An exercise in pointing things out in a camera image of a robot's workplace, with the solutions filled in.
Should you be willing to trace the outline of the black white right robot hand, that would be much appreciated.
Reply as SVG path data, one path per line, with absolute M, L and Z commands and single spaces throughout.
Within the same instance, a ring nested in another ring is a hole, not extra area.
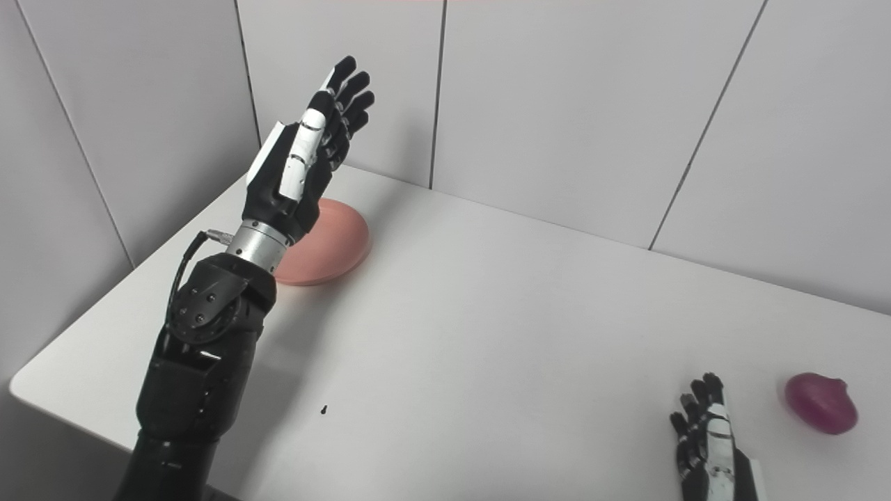
M 706 373 L 690 389 L 679 397 L 681 412 L 670 415 L 682 499 L 766 499 L 759 464 L 737 445 L 721 379 Z

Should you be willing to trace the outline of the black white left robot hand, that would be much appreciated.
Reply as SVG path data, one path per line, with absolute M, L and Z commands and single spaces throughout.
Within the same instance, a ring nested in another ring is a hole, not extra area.
M 242 218 L 271 226 L 289 245 L 315 225 L 333 172 L 368 123 L 375 95 L 370 75 L 356 68 L 352 55 L 338 61 L 299 120 L 274 124 L 247 173 Z

